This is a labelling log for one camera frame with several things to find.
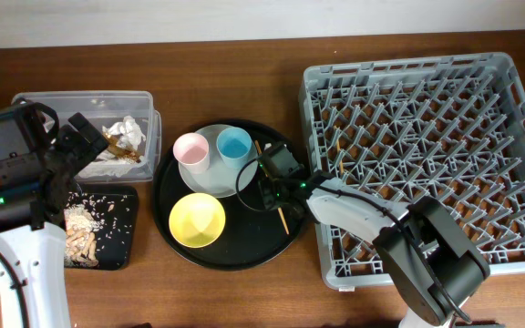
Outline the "yellow plastic bowl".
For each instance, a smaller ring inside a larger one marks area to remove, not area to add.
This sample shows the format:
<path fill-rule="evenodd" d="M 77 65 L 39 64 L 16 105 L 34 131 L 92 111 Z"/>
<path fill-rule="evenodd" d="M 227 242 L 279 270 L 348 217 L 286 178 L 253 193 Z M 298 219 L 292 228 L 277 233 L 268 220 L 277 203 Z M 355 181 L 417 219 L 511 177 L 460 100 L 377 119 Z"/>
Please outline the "yellow plastic bowl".
<path fill-rule="evenodd" d="M 218 240 L 226 223 L 221 202 L 206 193 L 191 193 L 178 200 L 170 211 L 169 230 L 182 246 L 197 249 Z"/>

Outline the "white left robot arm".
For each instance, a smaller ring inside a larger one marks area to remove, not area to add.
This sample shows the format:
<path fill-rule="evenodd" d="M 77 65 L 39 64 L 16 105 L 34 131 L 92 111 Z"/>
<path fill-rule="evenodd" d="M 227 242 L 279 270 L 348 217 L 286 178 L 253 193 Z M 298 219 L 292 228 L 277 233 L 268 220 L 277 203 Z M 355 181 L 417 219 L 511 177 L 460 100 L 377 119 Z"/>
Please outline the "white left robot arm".
<path fill-rule="evenodd" d="M 5 327 L 68 327 L 64 209 L 76 175 L 108 146 L 80 113 L 45 129 L 0 114 L 0 304 Z"/>

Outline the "white paper napkin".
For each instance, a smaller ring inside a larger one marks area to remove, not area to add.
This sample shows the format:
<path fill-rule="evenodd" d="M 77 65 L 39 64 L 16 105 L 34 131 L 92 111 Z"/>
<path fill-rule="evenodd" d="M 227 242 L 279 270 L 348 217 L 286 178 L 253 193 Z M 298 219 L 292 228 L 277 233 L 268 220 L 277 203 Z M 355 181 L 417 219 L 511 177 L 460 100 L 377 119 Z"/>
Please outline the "white paper napkin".
<path fill-rule="evenodd" d="M 147 141 L 140 125 L 132 116 L 125 116 L 110 128 L 102 127 L 108 147 L 80 171 L 81 179 L 99 177 L 122 178 L 147 163 L 140 145 Z"/>

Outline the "brown gold coffee sachet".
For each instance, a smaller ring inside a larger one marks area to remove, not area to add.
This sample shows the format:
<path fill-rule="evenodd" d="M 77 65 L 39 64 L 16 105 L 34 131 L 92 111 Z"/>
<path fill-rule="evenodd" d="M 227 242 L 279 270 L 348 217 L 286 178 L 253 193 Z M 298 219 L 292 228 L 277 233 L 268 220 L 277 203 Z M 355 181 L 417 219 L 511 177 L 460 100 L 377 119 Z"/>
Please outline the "brown gold coffee sachet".
<path fill-rule="evenodd" d="M 129 138 L 125 135 L 111 135 L 104 133 L 103 137 L 108 142 L 107 151 L 119 159 L 131 159 L 139 163 L 141 154 L 129 142 Z"/>

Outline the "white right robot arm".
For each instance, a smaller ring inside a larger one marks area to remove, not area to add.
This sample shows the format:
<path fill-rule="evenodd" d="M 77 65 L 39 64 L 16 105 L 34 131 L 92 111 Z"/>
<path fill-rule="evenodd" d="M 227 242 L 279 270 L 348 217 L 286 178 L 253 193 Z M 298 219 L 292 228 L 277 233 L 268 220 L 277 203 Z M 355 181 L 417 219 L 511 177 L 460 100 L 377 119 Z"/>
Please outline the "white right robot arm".
<path fill-rule="evenodd" d="M 407 305 L 400 326 L 469 319 L 461 306 L 490 276 L 489 263 L 438 200 L 383 200 L 322 172 L 264 178 L 259 188 L 267 209 L 285 207 L 370 243 Z"/>

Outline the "wooden chopstick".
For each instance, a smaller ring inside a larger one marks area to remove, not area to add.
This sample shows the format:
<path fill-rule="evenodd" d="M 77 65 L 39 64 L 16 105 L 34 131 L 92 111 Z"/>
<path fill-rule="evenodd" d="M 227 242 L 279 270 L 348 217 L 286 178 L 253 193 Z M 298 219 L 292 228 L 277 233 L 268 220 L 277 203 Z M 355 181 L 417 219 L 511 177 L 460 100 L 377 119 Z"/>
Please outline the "wooden chopstick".
<path fill-rule="evenodd" d="M 267 169 L 267 163 L 268 160 L 266 153 L 268 149 L 271 147 L 270 144 L 266 145 L 266 149 L 262 150 L 259 142 L 257 140 L 254 141 L 255 148 L 258 152 L 258 156 L 256 158 L 257 165 L 262 170 L 263 176 L 260 178 L 258 182 L 259 191 L 262 195 L 262 204 L 264 206 L 264 209 L 267 211 L 277 211 L 279 214 L 279 217 L 281 219 L 281 222 L 283 224 L 284 231 L 287 235 L 290 234 L 288 224 L 286 222 L 283 209 L 281 208 L 281 204 L 279 201 L 280 195 L 277 193 L 277 189 L 275 188 L 273 184 L 273 180 L 270 178 L 268 174 Z"/>
<path fill-rule="evenodd" d="M 338 168 L 339 168 L 339 174 L 340 174 L 340 177 L 343 177 L 344 175 L 344 164 L 343 164 L 343 161 L 342 161 L 342 148 L 341 148 L 341 145 L 340 145 L 340 140 L 339 138 L 337 139 L 336 141 L 336 151 L 337 151 L 337 165 L 338 165 Z"/>

